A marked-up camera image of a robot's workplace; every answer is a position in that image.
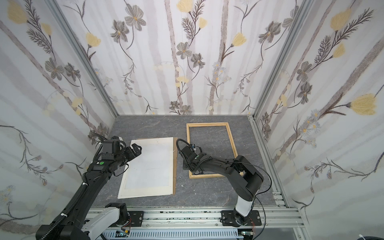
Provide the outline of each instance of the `floral wallpaper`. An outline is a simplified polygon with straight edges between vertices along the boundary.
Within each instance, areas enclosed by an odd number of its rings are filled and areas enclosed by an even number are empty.
[[[114,117],[44,2],[0,9],[0,235],[34,239],[77,191],[93,133],[106,136]]]
[[[297,0],[59,0],[119,114],[252,114]]]
[[[382,237],[384,3],[314,1],[257,115],[311,239]]]

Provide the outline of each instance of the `cable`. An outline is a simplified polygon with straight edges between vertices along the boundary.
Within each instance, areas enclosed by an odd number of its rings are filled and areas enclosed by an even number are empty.
[[[254,239],[256,239],[258,236],[260,236],[260,234],[264,231],[265,224],[266,224],[266,215],[265,215],[265,210],[264,210],[264,207],[263,207],[263,205],[262,205],[262,202],[261,202],[257,197],[255,197],[255,198],[259,201],[260,205],[261,205],[262,208],[263,208],[263,212],[264,212],[264,226],[263,226],[263,229],[261,230],[261,232],[260,232],[257,236],[255,236],[252,240],[254,240]]]
[[[64,210],[61,214],[60,214],[60,217],[59,219],[49,228],[49,230],[45,233],[44,236],[42,236],[40,238],[40,240],[46,240],[48,239],[48,236],[54,232],[56,230],[56,228],[60,225],[60,223],[66,218],[68,217],[68,215],[72,212],[72,210],[74,209],[74,207],[77,205],[77,203],[80,201],[80,199],[82,198],[83,194],[85,193],[85,190],[88,186],[88,182],[87,182],[87,178],[86,178],[86,173],[83,173],[81,175],[81,178],[83,180],[83,185],[81,187],[81,190],[79,192],[79,194],[76,196],[76,198],[73,200],[73,202],[70,203],[70,206]]]

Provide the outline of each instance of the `gray flower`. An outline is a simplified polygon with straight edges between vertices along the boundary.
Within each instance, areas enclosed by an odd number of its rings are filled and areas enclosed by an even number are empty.
[[[49,61],[45,61],[45,69],[51,73],[51,78],[61,80],[64,68],[62,66],[56,66],[56,61],[53,58],[49,58]]]
[[[297,81],[303,81],[303,82],[306,82],[307,79],[308,79],[308,75],[307,73],[310,72],[311,70],[311,67],[312,67],[312,64],[309,64],[308,61],[305,61],[301,64],[301,69],[298,69],[297,70]]]
[[[259,35],[259,43],[263,43],[265,40],[271,43],[273,37],[280,33],[280,25],[281,23],[275,23],[272,21],[266,28],[266,33]]]
[[[127,4],[125,11],[130,15],[125,17],[125,22],[128,26],[135,25],[135,28],[138,31],[141,31],[141,26],[147,25],[147,23],[141,19],[144,13],[137,5],[133,5],[133,7],[131,7],[131,5]]]
[[[266,124],[263,129],[265,138],[269,138],[269,134],[271,134],[271,132],[272,132],[271,127],[268,124]]]
[[[67,73],[67,76],[72,77],[74,82],[76,82],[76,77],[80,78],[80,71],[75,70],[72,64],[68,63],[68,65],[66,65],[64,68],[65,72]]]
[[[180,112],[183,114],[183,115],[188,115],[188,114],[191,114],[192,113],[192,107],[190,105],[183,105],[180,109]]]
[[[297,10],[299,10],[299,6],[295,6],[295,8],[291,10],[291,17],[284,19],[283,24],[281,25],[282,27],[289,28],[292,25]]]
[[[177,45],[177,49],[179,50],[176,54],[181,55],[181,59],[184,59],[186,56],[190,57],[192,55],[192,51],[187,50],[189,48],[188,42],[179,43]]]
[[[308,94],[311,94],[312,85],[310,85],[308,82],[305,82],[301,87],[301,92],[297,95],[298,98],[301,98],[301,104],[305,104],[308,102]]]
[[[115,30],[115,33],[111,33],[113,41],[118,43],[120,38],[122,38],[125,42],[128,41],[126,34],[129,33],[129,29],[125,25],[125,22],[113,20],[112,29]]]
[[[169,109],[174,111],[175,109],[179,109],[179,106],[180,106],[180,103],[178,103],[178,101],[171,101]]]
[[[203,59],[203,57],[201,57],[201,54],[193,54],[192,57],[191,57],[191,61],[193,62],[193,67],[197,67],[197,65],[199,65],[200,68],[203,68],[204,65],[205,65],[205,62],[202,62],[201,59]]]

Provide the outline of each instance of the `white canvas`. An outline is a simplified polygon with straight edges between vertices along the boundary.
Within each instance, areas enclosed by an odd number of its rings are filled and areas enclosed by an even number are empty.
[[[132,140],[133,143],[141,146],[142,152],[129,162],[118,198],[173,194],[173,137]]]

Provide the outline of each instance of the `wooden board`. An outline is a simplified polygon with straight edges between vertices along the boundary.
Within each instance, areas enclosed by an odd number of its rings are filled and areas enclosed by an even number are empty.
[[[191,141],[190,141],[190,133],[189,133],[189,128],[190,127],[215,127],[215,126],[225,126],[227,128],[229,141],[230,141],[231,146],[232,146],[233,156],[236,158],[237,157],[237,150],[236,150],[235,142],[233,141],[231,129],[229,128],[229,123],[228,122],[197,122],[197,123],[187,123],[187,142],[191,143]],[[189,178],[190,179],[209,178],[209,177],[224,177],[224,176],[221,175],[221,174],[217,174],[217,173],[194,175],[189,170]]]

